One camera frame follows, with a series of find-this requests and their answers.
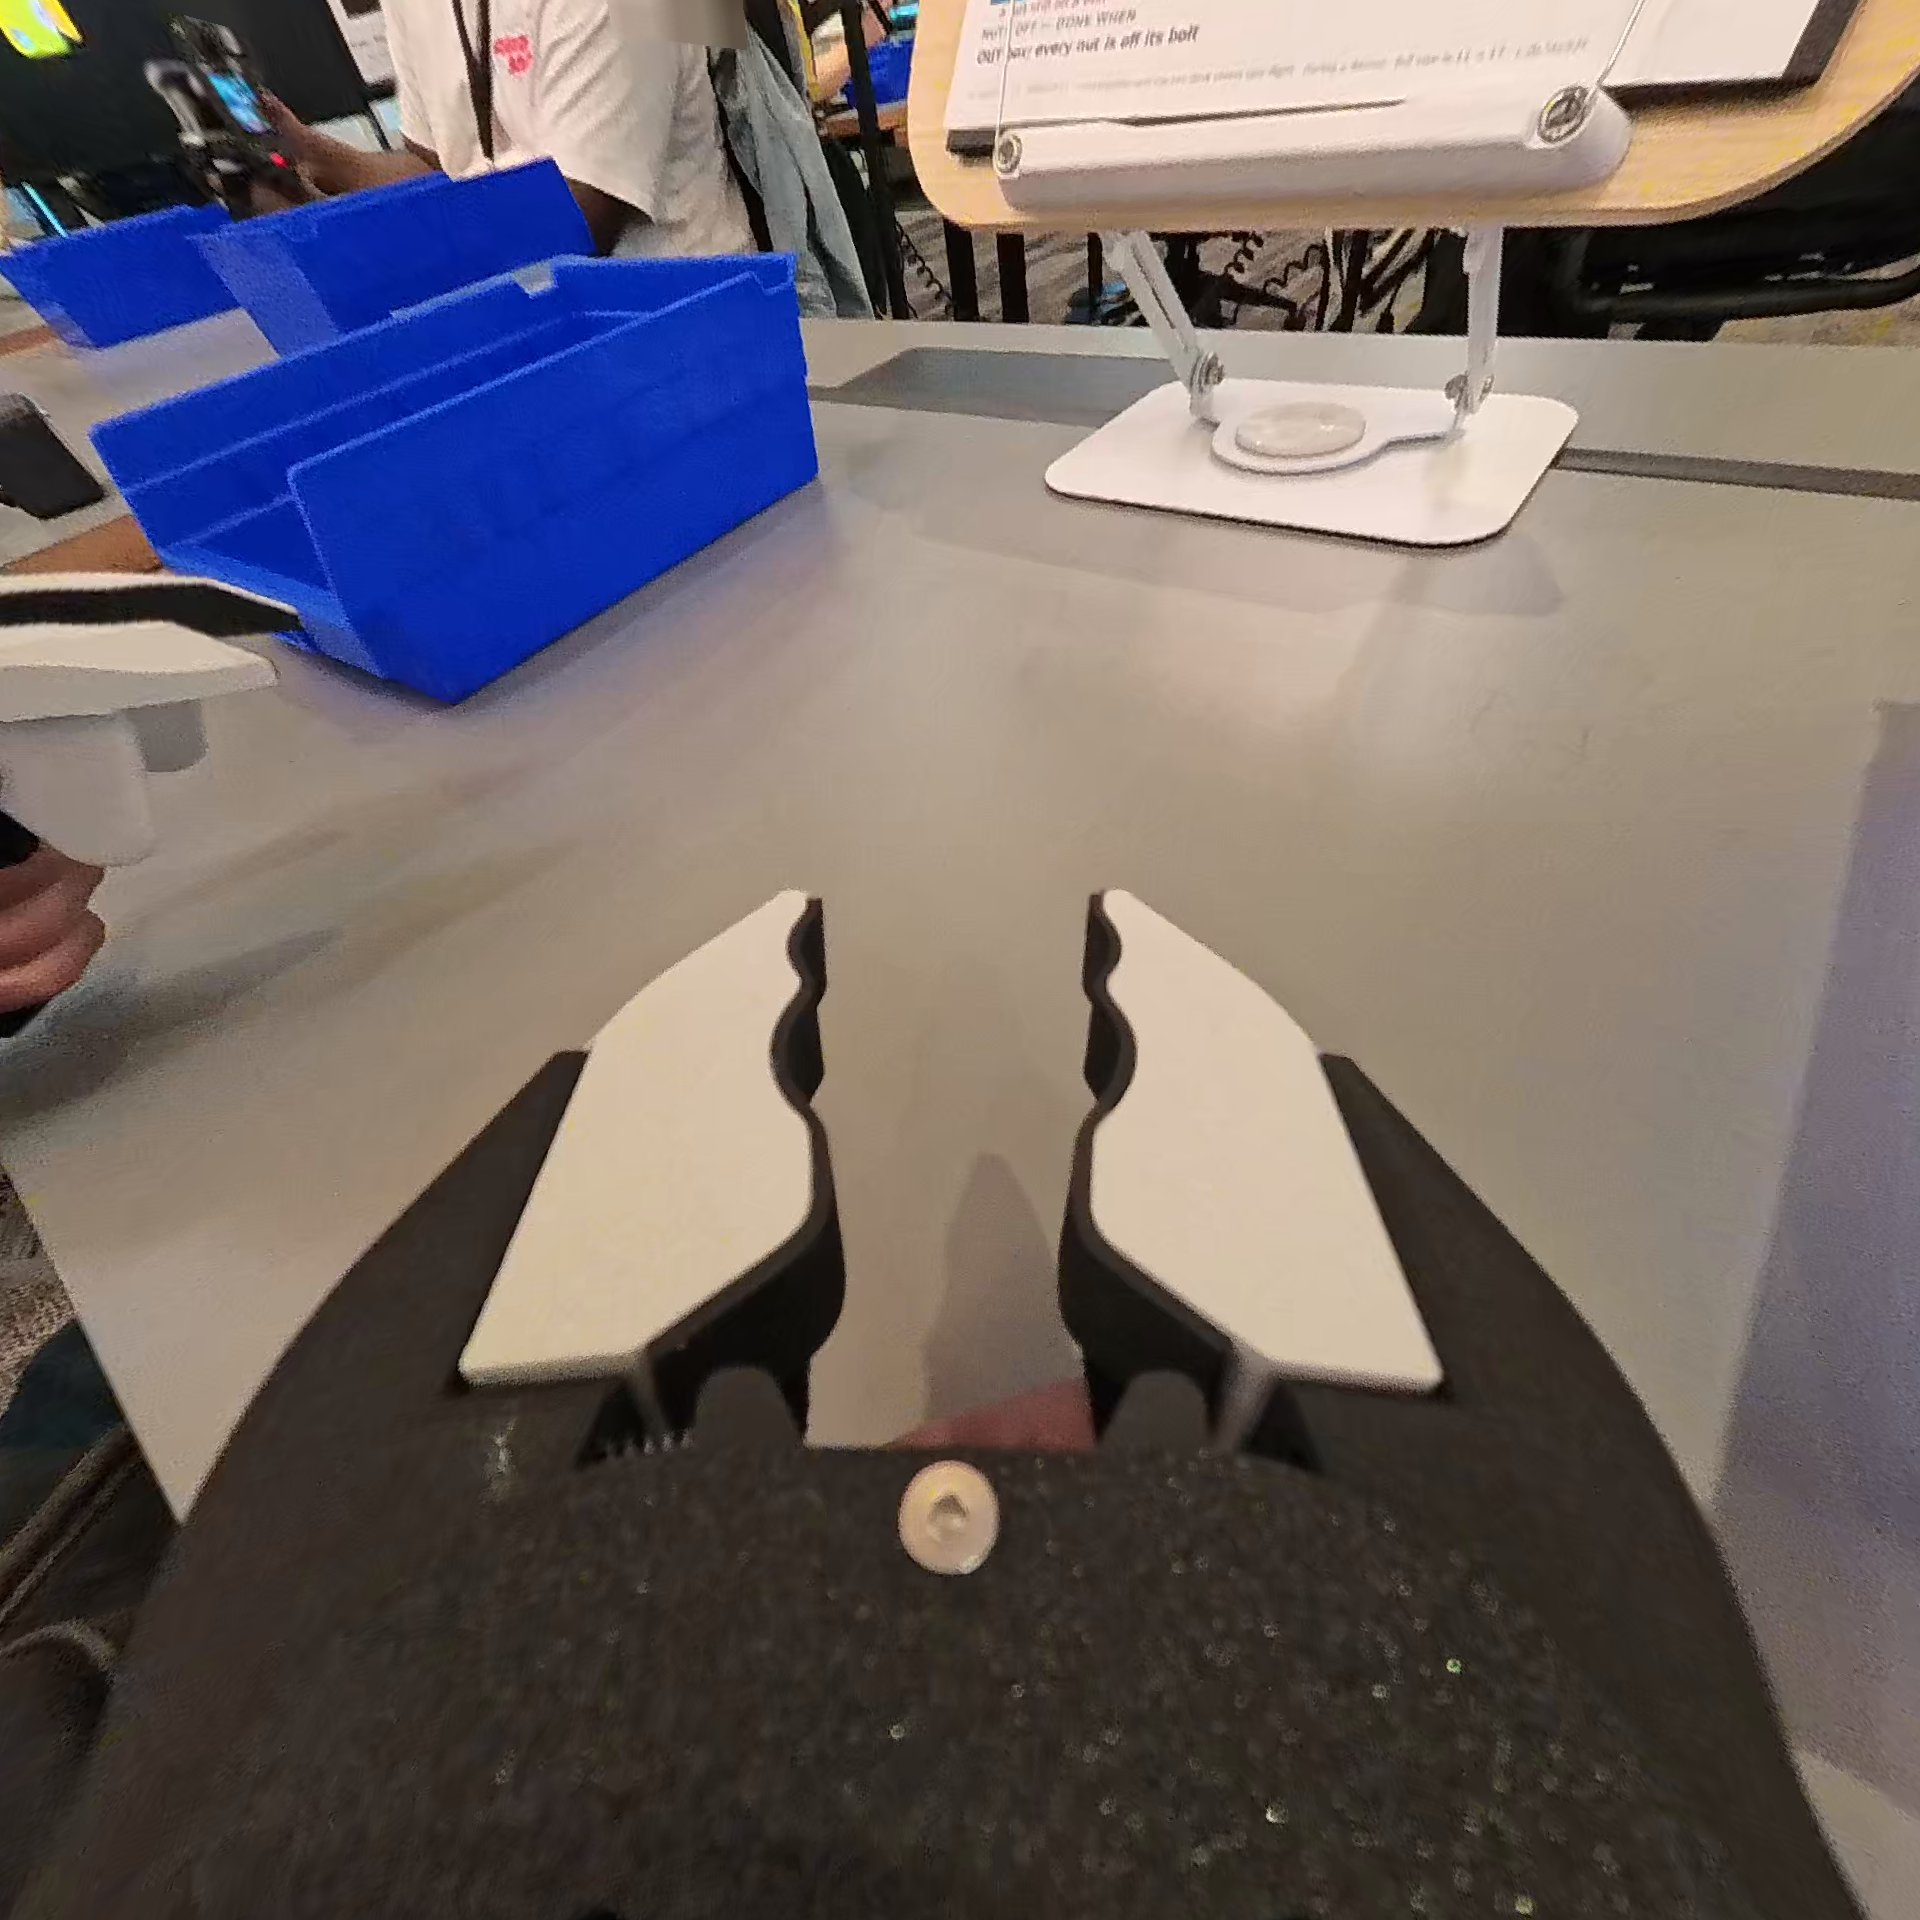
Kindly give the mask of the white document stand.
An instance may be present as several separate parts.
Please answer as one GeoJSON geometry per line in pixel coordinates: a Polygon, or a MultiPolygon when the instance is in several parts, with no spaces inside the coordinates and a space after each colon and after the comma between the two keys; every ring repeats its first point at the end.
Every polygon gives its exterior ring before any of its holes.
{"type": "MultiPolygon", "coordinates": [[[[1525,188],[1602,183],[1626,139],[1604,81],[1503,79],[1395,105],[1002,132],[997,177],[1021,206],[1416,199],[1435,185],[1450,206],[1472,211],[1525,188]]],[[[1567,403],[1496,395],[1501,226],[1463,230],[1463,364],[1426,392],[1229,375],[1151,239],[1114,230],[1103,247],[1173,375],[1045,467],[1062,499],[1458,547],[1503,531],[1571,436],[1567,403]]]]}

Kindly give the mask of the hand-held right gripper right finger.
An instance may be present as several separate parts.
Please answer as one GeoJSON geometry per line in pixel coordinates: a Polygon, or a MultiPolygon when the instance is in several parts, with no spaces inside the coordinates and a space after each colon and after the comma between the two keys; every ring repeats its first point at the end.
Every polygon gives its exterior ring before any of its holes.
{"type": "Polygon", "coordinates": [[[1097,1418],[1151,1371],[1214,1420],[1259,1420],[1283,1386],[1435,1397],[1443,1359],[1307,1030],[1130,888],[1087,899],[1082,992],[1058,1299],[1097,1418]]]}

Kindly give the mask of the printed instruction sheet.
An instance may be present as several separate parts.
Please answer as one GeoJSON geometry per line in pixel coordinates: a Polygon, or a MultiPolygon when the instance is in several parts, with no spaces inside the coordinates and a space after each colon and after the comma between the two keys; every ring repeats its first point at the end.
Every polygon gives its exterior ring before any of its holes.
{"type": "Polygon", "coordinates": [[[946,132],[1370,106],[1447,89],[1543,105],[1804,85],[1857,4],[969,4],[946,132]]]}

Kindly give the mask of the blue plastic bin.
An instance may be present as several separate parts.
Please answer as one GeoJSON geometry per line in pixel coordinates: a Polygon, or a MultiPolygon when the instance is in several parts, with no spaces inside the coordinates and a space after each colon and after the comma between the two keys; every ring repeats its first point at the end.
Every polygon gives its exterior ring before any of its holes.
{"type": "Polygon", "coordinates": [[[198,241],[233,226],[224,203],[177,203],[11,250],[3,275],[70,347],[115,347],[234,309],[198,241]]]}
{"type": "Polygon", "coordinates": [[[227,222],[196,247],[278,353],[333,345],[527,266],[597,254],[551,158],[321,199],[227,222]]]}
{"type": "Polygon", "coordinates": [[[798,264],[563,260],[88,430],[180,574],[285,604],[384,594],[601,494],[726,401],[805,395],[798,264]]]}
{"type": "Polygon", "coordinates": [[[798,313],[748,275],[576,309],[137,489],[180,574],[453,707],[820,474],[798,313]]]}

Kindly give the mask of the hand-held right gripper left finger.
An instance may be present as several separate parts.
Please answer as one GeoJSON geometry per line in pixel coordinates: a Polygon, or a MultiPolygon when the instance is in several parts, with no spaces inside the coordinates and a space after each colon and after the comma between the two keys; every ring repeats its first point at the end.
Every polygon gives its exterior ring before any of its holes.
{"type": "Polygon", "coordinates": [[[469,1388],[616,1378],[648,1418],[690,1418],[716,1371],[760,1369],[807,1415],[848,1291],[813,1106],[825,983],[825,904],[784,888],[592,1032],[469,1388]]]}

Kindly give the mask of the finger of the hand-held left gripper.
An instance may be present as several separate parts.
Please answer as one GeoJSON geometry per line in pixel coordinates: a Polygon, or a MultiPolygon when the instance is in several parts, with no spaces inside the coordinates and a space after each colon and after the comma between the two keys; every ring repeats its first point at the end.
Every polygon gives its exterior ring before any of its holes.
{"type": "Polygon", "coordinates": [[[296,622],[206,578],[3,578],[3,812],[81,864],[146,859],[150,780],[206,756],[206,702],[275,684],[250,638],[296,622]]]}

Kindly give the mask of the grey desk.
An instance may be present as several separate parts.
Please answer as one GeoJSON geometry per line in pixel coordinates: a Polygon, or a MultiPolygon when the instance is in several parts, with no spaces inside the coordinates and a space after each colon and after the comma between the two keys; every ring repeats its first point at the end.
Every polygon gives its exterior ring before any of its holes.
{"type": "Polygon", "coordinates": [[[811,324],[823,474],[458,707],[306,658],[156,782],[3,1159],[182,1516],[326,1288],[554,1050],[825,903],[880,1444],[1066,1375],[1084,903],[1358,1059],[1714,1520],[1862,1903],[1916,1913],[1916,358],[1520,345],[1491,544],[1055,499],[1138,341],[811,324]]]}

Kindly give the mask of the person's left hand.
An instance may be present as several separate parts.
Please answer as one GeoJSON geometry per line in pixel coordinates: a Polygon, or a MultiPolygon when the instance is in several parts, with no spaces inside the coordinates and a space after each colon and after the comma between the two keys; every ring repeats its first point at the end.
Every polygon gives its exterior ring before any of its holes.
{"type": "Polygon", "coordinates": [[[108,938],[100,879],[104,869],[47,842],[3,864],[3,1035],[81,982],[108,938]]]}

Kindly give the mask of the black digital timer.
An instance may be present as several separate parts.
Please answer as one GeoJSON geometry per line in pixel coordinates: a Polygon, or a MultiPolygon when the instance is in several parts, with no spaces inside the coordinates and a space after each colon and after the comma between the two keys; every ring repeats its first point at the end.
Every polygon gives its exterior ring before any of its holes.
{"type": "Polygon", "coordinates": [[[52,522],[100,502],[100,481],[47,411],[31,397],[3,395],[3,507],[52,522]]]}

